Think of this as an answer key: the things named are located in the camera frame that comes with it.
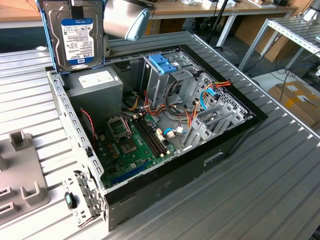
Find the hard drive label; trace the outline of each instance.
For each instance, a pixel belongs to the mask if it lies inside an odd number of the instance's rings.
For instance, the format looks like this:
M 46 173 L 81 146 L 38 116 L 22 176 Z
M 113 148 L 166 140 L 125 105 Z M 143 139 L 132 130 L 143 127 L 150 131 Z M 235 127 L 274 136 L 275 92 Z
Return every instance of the hard drive label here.
M 61 21 L 65 56 L 70 64 L 86 64 L 93 60 L 94 39 L 90 36 L 93 26 L 92 18 Z

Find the blue pcie slot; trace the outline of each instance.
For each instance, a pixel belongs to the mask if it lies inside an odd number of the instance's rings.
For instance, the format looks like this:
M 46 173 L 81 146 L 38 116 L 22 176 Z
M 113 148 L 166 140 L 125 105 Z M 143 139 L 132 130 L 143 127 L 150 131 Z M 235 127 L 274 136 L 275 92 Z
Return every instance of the blue pcie slot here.
M 132 169 L 131 171 L 128 171 L 125 174 L 122 174 L 121 176 L 117 176 L 116 178 L 111 180 L 112 185 L 116 184 L 116 183 L 121 183 L 124 180 L 131 178 L 132 176 L 142 172 L 143 170 L 145 170 L 147 164 L 148 164 L 148 161 L 146 161 L 144 164 L 136 167 L 135 169 Z

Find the hard drive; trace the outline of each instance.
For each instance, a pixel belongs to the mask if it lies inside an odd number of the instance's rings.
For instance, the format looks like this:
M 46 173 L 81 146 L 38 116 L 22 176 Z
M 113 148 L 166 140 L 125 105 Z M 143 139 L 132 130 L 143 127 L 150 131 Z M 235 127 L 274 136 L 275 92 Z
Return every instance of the hard drive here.
M 103 56 L 103 3 L 44 1 L 43 8 L 56 70 L 60 73 L 101 66 Z

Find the blue plastic clip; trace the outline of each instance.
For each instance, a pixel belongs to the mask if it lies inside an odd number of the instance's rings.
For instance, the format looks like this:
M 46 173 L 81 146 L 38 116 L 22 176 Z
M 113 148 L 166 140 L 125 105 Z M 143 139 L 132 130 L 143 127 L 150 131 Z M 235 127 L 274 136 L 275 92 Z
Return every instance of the blue plastic clip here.
M 177 68 L 172 66 L 168 59 L 164 58 L 161 54 L 150 55 L 149 60 L 162 74 L 168 74 L 177 71 Z

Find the blue cable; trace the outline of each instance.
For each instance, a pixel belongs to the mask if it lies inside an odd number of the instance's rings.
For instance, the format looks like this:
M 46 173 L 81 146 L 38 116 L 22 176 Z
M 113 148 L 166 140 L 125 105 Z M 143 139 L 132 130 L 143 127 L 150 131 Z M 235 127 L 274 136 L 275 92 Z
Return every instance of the blue cable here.
M 207 110 L 207 107 L 205 106 L 204 99 L 203 99 L 203 95 L 204 95 L 205 92 L 211 94 L 212 96 L 216 95 L 216 92 L 210 87 L 201 92 L 201 94 L 200 94 L 200 104 L 201 104 L 201 106 L 203 107 L 204 110 Z
M 164 134 L 164 135 L 167 135 L 167 133 L 170 132 L 170 131 L 174 131 L 174 132 L 180 133 L 179 131 L 174 130 L 174 129 L 172 129 L 172 128 L 167 128 L 166 130 L 164 130 L 163 134 Z
M 167 133 L 170 132 L 170 131 L 172 131 L 172 130 L 173 130 L 172 128 L 167 128 L 166 130 L 164 130 L 163 134 L 164 134 L 164 135 L 167 135 Z

